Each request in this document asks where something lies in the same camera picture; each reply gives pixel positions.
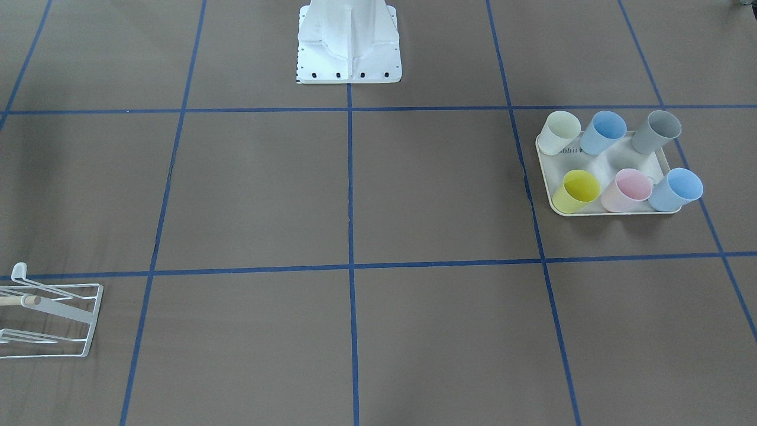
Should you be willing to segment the light blue cup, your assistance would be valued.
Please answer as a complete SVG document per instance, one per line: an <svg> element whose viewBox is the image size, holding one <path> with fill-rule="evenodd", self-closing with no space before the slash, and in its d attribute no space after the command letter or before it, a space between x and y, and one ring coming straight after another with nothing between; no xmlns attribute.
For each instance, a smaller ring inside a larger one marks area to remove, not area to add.
<svg viewBox="0 0 757 426"><path fill-rule="evenodd" d="M704 186L700 178L687 168L673 168L654 186L648 202L656 211L677 211L700 199Z"/></svg>

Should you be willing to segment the blue cup back row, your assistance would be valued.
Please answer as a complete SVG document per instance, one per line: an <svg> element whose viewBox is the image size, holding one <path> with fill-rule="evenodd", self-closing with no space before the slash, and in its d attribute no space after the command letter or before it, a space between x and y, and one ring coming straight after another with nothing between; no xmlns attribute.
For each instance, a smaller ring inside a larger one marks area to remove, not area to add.
<svg viewBox="0 0 757 426"><path fill-rule="evenodd" d="M599 111L594 114L581 136L580 148L590 156L598 156L621 140L626 132L626 121L619 114L613 111Z"/></svg>

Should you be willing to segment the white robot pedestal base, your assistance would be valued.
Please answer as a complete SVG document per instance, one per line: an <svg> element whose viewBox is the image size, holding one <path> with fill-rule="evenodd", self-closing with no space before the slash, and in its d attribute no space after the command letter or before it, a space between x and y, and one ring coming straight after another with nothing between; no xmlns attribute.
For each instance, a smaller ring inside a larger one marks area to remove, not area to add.
<svg viewBox="0 0 757 426"><path fill-rule="evenodd" d="M384 1L311 1L298 17L297 83L401 81L395 7Z"/></svg>

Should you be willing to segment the wooden rack dowel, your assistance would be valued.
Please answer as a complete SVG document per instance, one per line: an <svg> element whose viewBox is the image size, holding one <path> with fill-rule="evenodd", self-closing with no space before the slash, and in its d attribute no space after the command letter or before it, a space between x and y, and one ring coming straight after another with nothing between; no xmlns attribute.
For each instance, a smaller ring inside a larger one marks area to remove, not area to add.
<svg viewBox="0 0 757 426"><path fill-rule="evenodd" d="M21 296L1 296L0 306L24 306L31 307L41 303L41 297L38 295L21 295Z"/></svg>

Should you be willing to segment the cream white cup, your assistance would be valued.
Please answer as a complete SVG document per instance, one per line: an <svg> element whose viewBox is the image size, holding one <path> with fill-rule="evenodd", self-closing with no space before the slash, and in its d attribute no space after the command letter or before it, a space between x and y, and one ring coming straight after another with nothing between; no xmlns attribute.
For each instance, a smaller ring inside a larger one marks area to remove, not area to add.
<svg viewBox="0 0 757 426"><path fill-rule="evenodd" d="M554 111L547 116L538 135L538 149L547 156L556 156L579 137L581 130L581 121L575 114L562 110Z"/></svg>

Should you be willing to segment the yellow cup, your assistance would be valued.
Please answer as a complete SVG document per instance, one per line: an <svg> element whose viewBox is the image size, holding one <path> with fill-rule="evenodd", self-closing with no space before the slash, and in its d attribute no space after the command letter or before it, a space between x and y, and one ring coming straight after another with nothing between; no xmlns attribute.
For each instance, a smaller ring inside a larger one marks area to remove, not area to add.
<svg viewBox="0 0 757 426"><path fill-rule="evenodd" d="M567 172L552 194L552 205L565 215L573 215L601 194L600 181L586 170L575 169Z"/></svg>

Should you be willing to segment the grey cup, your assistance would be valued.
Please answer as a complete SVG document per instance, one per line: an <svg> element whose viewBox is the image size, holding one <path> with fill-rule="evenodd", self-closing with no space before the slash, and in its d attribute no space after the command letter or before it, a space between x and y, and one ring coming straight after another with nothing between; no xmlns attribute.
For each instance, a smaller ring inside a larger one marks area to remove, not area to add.
<svg viewBox="0 0 757 426"><path fill-rule="evenodd" d="M682 130L681 122L673 113L652 111L636 130L630 145L637 153L649 156L678 138Z"/></svg>

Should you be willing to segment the cream plastic tray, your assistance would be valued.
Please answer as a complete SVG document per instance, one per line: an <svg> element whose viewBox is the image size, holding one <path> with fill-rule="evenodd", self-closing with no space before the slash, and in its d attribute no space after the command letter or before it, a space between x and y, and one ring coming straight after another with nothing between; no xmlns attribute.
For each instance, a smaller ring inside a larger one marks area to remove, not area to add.
<svg viewBox="0 0 757 426"><path fill-rule="evenodd" d="M549 206L551 206L554 213L563 217L673 215L678 213L682 208L681 206L678 206L673 211L656 211L646 201L636 205L630 211L613 212L606 210L601 205L600 200L596 199L584 205L582 209L572 214L566 214L558 210L552 201L552 197L562 184L564 175L574 169L586 170L586 172L592 173L597 178L602 190L606 189L614 179L616 173L623 168L640 170L652 183L659 183L672 169L665 152L663 149L657 149L654 154L649 154L648 156L638 153L633 149L632 143L630 143L635 133L635 131L628 131L619 142L614 143L613 146L598 156L591 156L581 150L580 141L583 137L582 133L579 137L574 138L570 145L565 146L556 156L547 156L547 154L542 153L538 146L538 140L536 140L533 145L535 145Z"/></svg>

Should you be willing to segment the pink cup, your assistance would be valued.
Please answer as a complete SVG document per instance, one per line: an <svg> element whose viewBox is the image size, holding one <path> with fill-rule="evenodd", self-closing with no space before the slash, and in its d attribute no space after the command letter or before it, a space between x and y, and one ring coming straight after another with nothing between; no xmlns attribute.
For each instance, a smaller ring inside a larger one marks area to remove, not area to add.
<svg viewBox="0 0 757 426"><path fill-rule="evenodd" d="M646 201L654 191L654 181L635 168L619 170L600 195L600 204L609 212L627 212Z"/></svg>

